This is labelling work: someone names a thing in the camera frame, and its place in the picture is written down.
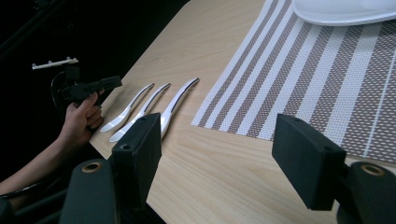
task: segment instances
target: striped placemat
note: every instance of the striped placemat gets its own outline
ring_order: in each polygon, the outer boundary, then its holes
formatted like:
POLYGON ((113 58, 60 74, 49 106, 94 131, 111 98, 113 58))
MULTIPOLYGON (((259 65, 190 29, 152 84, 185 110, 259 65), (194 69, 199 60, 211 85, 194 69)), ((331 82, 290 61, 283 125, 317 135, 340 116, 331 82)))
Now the striped placemat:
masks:
POLYGON ((396 163, 396 21, 331 27, 267 0, 191 125, 272 140, 276 114, 396 163))

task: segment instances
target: light wood surface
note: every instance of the light wood surface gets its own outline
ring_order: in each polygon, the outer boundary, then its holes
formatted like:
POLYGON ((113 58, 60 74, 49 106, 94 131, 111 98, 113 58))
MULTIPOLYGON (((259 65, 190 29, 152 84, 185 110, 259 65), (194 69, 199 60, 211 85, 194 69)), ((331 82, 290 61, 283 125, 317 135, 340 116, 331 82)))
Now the light wood surface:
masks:
MULTIPOLYGON (((191 0, 126 74, 123 86, 103 102, 106 124, 142 87, 155 83, 129 121, 162 84, 172 86, 152 113, 163 112, 185 82, 201 79, 171 120, 148 196, 148 204, 166 223, 336 223, 337 202, 332 211, 306 209, 273 159, 272 142, 191 125, 263 4, 191 0)), ((91 144, 105 158, 115 146, 108 139, 116 130, 92 137, 91 144)))

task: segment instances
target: black bracket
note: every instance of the black bracket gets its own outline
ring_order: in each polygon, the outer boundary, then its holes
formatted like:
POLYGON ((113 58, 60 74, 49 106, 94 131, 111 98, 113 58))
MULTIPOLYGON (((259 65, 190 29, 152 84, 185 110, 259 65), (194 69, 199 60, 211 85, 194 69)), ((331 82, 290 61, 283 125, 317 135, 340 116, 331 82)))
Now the black bracket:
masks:
POLYGON ((308 209, 330 211, 340 203, 338 223, 396 223, 396 177, 379 165, 358 161, 305 121, 278 114, 273 157, 308 209))
POLYGON ((76 166, 67 189, 16 212, 0 199, 0 223, 120 223, 121 211, 145 209, 161 156, 161 114, 146 115, 112 148, 108 160, 76 166), (41 215, 58 202, 60 209, 41 215))

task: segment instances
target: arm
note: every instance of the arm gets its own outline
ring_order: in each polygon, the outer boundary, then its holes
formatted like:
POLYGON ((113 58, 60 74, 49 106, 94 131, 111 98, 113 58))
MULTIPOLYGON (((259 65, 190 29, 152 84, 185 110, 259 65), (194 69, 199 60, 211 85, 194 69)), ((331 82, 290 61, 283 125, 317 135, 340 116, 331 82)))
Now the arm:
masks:
MULTIPOLYGON (((80 106, 72 103, 67 107, 64 126, 58 138, 22 167, 17 173, 0 183, 0 195, 30 186, 61 168, 76 152, 83 148, 98 128, 103 118, 102 110, 95 105, 98 94, 95 92, 80 106)), ((23 201, 11 200, 14 208, 23 201)))

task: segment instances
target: hand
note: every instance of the hand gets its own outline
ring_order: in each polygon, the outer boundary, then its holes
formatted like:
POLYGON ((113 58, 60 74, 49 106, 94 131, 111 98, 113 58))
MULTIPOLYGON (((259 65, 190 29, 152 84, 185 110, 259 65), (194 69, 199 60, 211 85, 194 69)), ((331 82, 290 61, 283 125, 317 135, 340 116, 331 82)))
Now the hand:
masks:
POLYGON ((71 148, 79 148, 88 143, 92 131, 103 123, 102 110, 95 104, 98 97, 94 92, 81 105, 72 103, 67 107, 64 126, 58 139, 71 148))

